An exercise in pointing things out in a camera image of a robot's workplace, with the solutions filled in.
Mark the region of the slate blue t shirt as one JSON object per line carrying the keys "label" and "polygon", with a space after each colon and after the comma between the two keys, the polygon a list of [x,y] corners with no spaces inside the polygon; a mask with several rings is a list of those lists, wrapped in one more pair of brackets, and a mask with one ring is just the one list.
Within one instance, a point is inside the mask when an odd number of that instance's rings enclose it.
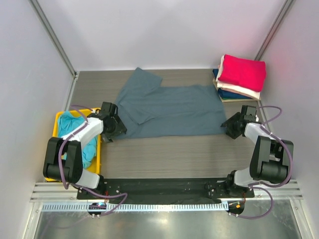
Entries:
{"label": "slate blue t shirt", "polygon": [[162,77],[137,68],[115,104],[127,128],[121,138],[224,134],[225,109],[213,85],[162,86]]}

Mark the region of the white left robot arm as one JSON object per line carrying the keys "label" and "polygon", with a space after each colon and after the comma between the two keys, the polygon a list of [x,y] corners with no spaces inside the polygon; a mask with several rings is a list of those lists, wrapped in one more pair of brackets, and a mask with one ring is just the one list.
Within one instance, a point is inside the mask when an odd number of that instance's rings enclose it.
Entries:
{"label": "white left robot arm", "polygon": [[82,153],[94,138],[111,142],[126,133],[127,128],[119,117],[118,106],[103,102],[97,109],[89,109],[85,115],[79,106],[73,109],[84,120],[78,127],[63,136],[53,136],[47,143],[43,165],[43,176],[62,182],[65,189],[70,185],[88,192],[95,199],[115,199],[126,197],[126,193],[107,195],[104,177],[83,167]]}

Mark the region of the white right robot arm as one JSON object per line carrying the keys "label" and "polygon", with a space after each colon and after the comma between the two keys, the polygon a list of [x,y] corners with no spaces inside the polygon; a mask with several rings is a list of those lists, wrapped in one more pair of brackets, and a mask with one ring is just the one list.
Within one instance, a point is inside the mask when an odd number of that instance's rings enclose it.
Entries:
{"label": "white right robot arm", "polygon": [[243,136],[255,145],[249,167],[232,171],[223,182],[228,196],[239,197],[257,185],[278,188],[290,181],[294,144],[268,131],[259,122],[256,107],[243,105],[240,112],[221,126],[230,138]]}

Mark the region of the folded cream t shirt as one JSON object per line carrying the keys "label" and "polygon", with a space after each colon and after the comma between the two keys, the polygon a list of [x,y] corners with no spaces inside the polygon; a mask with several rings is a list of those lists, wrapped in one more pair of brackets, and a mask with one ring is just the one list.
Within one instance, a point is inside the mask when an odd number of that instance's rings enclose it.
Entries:
{"label": "folded cream t shirt", "polygon": [[217,80],[217,78],[216,78],[216,83],[217,83],[217,87],[221,88],[223,90],[234,92],[234,93],[238,93],[238,94],[253,98],[255,100],[260,100],[260,92],[255,92],[253,90],[246,89],[246,88],[243,88],[243,87],[240,87],[240,86],[236,86],[236,85],[222,83],[219,80]]}

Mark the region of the folded green t shirt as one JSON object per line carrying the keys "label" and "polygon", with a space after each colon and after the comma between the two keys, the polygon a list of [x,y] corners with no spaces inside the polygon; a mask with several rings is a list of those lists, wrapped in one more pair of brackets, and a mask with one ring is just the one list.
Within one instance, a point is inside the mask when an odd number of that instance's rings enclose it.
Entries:
{"label": "folded green t shirt", "polygon": [[230,98],[222,98],[220,97],[221,101],[223,103],[227,103],[227,102],[250,102],[250,101],[255,101],[255,99],[230,99]]}

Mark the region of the folded navy t shirt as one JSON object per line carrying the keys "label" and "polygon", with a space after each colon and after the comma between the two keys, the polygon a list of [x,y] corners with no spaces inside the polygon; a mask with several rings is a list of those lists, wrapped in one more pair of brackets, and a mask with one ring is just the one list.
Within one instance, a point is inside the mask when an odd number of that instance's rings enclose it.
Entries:
{"label": "folded navy t shirt", "polygon": [[249,99],[250,98],[250,97],[238,94],[238,93],[234,93],[234,92],[230,92],[230,91],[226,91],[226,90],[223,90],[221,88],[218,88],[217,87],[217,83],[216,83],[216,78],[217,78],[217,75],[218,75],[218,71],[219,71],[218,69],[212,69],[213,84],[215,85],[215,88],[217,89],[219,97],[230,98],[230,99]]}

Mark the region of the yellow plastic bin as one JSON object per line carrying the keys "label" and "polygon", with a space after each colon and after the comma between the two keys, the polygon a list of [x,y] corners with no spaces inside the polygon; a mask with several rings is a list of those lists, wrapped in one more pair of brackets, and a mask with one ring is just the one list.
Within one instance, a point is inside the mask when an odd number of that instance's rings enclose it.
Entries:
{"label": "yellow plastic bin", "polygon": [[[58,137],[57,120],[64,112],[55,117],[52,138],[48,141],[45,154],[43,175],[48,181],[61,181],[61,174],[68,183],[77,183],[81,176],[100,173],[101,133],[103,122],[98,118],[98,108],[70,111],[75,117],[82,116],[84,123],[63,137]],[[94,137],[97,139],[97,155],[90,167],[82,163],[82,149]]]}

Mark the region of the folded red t shirt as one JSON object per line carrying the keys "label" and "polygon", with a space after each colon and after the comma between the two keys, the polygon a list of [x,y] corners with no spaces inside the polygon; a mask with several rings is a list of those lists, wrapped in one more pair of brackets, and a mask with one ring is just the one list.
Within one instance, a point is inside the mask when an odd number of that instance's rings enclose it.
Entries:
{"label": "folded red t shirt", "polygon": [[261,92],[267,76],[266,63],[232,55],[223,55],[217,80],[254,92]]}

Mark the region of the turquoise t shirt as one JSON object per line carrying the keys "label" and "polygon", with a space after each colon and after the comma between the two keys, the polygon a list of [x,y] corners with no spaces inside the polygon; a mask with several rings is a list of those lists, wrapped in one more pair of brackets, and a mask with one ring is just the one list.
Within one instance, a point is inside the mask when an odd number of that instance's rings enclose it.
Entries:
{"label": "turquoise t shirt", "polygon": [[[69,134],[83,123],[82,116],[75,117],[70,111],[62,113],[57,120],[58,137]],[[91,166],[92,160],[97,155],[97,139],[97,136],[94,137],[82,149],[82,163],[85,169]]]}

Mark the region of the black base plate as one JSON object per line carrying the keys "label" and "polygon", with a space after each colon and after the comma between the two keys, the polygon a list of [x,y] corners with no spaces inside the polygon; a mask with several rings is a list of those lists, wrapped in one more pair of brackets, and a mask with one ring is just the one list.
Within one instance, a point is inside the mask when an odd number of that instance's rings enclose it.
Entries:
{"label": "black base plate", "polygon": [[121,193],[128,194],[125,204],[133,205],[195,205],[217,204],[227,198],[254,198],[254,191],[235,186],[227,178],[146,178],[105,179],[94,193],[117,196],[110,203],[118,204]]}

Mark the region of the aluminium frame rail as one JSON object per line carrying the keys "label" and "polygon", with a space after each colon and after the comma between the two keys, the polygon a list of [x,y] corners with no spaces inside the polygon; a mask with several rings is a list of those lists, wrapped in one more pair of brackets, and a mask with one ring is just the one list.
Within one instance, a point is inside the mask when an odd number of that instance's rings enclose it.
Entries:
{"label": "aluminium frame rail", "polygon": [[36,183],[30,202],[69,202],[77,200],[78,190],[69,187],[67,190],[62,183],[58,182],[43,182]]}

